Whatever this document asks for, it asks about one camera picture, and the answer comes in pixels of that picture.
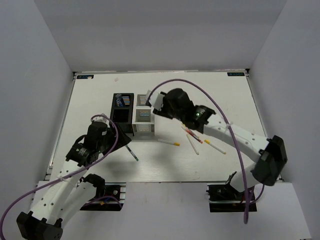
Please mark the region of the pale yellow white marker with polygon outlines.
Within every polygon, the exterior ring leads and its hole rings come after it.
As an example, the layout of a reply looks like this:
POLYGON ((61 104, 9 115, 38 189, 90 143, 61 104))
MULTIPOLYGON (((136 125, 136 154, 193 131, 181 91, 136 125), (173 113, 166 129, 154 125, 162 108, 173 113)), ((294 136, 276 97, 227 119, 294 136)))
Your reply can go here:
POLYGON ((193 150, 194 150, 195 154, 196 154, 196 155, 199 155, 200 153, 199 153, 198 149, 196 148, 196 146, 195 146, 194 142, 192 141, 191 136, 190 136, 189 134, 186 134, 186 137, 187 137, 187 139, 188 139, 188 141, 189 141, 189 143, 190 143, 191 147, 193 148, 193 150))

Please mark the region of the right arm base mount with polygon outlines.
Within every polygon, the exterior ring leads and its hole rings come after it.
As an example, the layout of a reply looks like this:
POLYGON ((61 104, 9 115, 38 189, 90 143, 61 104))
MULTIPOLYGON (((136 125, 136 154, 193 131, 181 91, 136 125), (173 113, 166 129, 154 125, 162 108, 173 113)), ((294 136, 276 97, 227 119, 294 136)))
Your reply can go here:
POLYGON ((208 184, 207 194, 211 213, 244 213, 246 209, 245 193, 230 186, 237 172, 233 172, 224 184, 208 184))

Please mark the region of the blue white glue tube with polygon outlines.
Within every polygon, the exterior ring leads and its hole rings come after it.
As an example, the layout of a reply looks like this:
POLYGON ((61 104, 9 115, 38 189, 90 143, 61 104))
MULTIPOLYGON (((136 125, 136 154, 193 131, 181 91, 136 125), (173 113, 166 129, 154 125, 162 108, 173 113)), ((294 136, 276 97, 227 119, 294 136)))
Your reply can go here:
POLYGON ((116 104, 118 107, 124 107, 125 106, 125 102, 123 100, 123 96, 121 93, 118 93, 115 95, 115 99, 116 99, 116 104))

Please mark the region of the red refill pen pack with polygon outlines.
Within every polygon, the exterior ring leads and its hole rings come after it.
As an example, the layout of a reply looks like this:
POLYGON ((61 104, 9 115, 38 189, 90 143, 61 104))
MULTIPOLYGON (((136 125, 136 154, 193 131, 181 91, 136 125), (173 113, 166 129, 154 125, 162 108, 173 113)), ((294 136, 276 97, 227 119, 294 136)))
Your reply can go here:
POLYGON ((194 132, 192 132, 190 129, 182 126, 181 127, 185 132, 187 132, 190 136, 192 136, 196 141, 198 141, 199 143, 203 143, 203 141, 200 139, 199 136, 197 136, 194 132))

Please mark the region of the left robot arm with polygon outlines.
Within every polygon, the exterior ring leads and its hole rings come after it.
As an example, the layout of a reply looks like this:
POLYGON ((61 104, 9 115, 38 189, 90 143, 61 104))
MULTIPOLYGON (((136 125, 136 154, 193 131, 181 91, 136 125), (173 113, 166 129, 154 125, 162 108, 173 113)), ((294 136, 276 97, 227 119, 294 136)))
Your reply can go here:
POLYGON ((90 166, 131 142, 117 123, 93 120, 87 133, 78 137, 66 155, 57 183, 48 187, 42 198, 28 213, 21 212, 17 226, 26 240, 59 240, 71 217, 91 200, 106 193, 106 181, 90 166))

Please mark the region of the green thin pen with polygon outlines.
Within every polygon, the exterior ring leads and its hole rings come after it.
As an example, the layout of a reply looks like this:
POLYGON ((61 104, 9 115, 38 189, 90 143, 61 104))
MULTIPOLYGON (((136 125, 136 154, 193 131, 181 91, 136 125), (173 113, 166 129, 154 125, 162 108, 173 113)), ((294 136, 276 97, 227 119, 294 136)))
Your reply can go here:
POLYGON ((139 159, 138 159, 138 157, 135 155, 135 153, 131 150, 131 148, 130 148, 128 145, 126 145, 125 147, 126 147, 126 149, 129 151, 129 153, 133 156, 133 158, 138 162, 139 159))

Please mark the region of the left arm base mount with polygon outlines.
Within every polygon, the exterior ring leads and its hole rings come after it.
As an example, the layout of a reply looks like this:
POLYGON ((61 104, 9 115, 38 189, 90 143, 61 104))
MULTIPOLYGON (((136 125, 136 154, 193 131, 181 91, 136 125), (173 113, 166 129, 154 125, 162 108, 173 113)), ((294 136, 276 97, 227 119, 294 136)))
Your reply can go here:
POLYGON ((95 188, 95 196, 82 206, 81 211, 119 212, 125 202, 125 183, 106 183, 96 175, 82 176, 80 183, 89 182, 95 188))

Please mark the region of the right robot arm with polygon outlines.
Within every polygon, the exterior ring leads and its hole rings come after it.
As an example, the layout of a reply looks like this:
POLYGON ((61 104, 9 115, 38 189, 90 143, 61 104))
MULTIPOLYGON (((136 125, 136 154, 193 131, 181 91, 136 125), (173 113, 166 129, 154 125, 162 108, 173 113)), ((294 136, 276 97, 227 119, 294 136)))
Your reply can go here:
POLYGON ((273 186, 288 161, 281 137, 255 135, 239 126, 226 123, 213 109, 193 104, 181 88, 175 88, 168 93, 149 90, 146 104, 153 107, 155 115, 177 119, 193 131, 238 148, 252 160, 250 166, 233 172, 224 186, 217 189, 217 194, 224 199, 236 200, 243 195, 246 188, 258 184, 273 186))

